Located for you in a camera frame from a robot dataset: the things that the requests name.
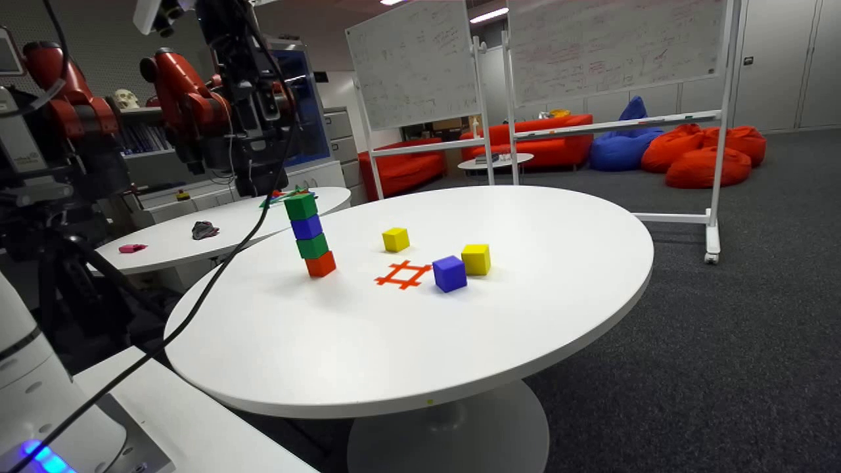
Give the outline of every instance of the blue cube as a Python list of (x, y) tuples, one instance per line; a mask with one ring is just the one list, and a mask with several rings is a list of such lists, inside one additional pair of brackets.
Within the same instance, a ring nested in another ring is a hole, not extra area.
[(465, 263), (460, 258), (444, 258), (432, 263), (432, 270), (436, 274), (436, 287), (443, 292), (456, 292), (469, 287)]
[(324, 234), (322, 217), (311, 214), (311, 217), (293, 220), (293, 231), (298, 241), (319, 238)]

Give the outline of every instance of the red hashtag shape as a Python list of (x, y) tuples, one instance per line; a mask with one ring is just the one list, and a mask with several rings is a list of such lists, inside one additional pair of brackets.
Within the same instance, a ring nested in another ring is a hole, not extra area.
[(423, 274), (432, 270), (432, 266), (410, 266), (410, 260), (395, 266), (391, 263), (391, 274), (389, 276), (379, 276), (377, 281), (385, 287), (385, 284), (398, 284), (402, 292), (410, 289), (410, 287), (422, 287), (422, 279)]

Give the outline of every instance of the whiteboard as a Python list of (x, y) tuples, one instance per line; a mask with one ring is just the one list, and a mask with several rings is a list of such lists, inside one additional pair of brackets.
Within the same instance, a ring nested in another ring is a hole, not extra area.
[(479, 113), (469, 7), (416, 0), (347, 29), (372, 129)]
[(724, 71), (728, 0), (508, 0), (515, 103)]

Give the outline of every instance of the yellow cube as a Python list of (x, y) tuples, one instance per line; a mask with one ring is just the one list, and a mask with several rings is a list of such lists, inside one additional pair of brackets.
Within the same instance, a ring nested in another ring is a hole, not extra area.
[(391, 226), (385, 231), (387, 252), (402, 252), (410, 246), (410, 231), (402, 226)]
[(469, 276), (489, 276), (491, 274), (491, 246), (489, 243), (469, 243), (464, 250), (464, 263)]

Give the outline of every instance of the table pedestal base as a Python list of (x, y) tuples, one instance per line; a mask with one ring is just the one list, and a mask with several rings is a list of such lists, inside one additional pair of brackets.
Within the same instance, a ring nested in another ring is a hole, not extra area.
[(546, 460), (549, 423), (524, 380), (448, 406), (358, 421), (347, 443), (349, 473), (544, 473)]

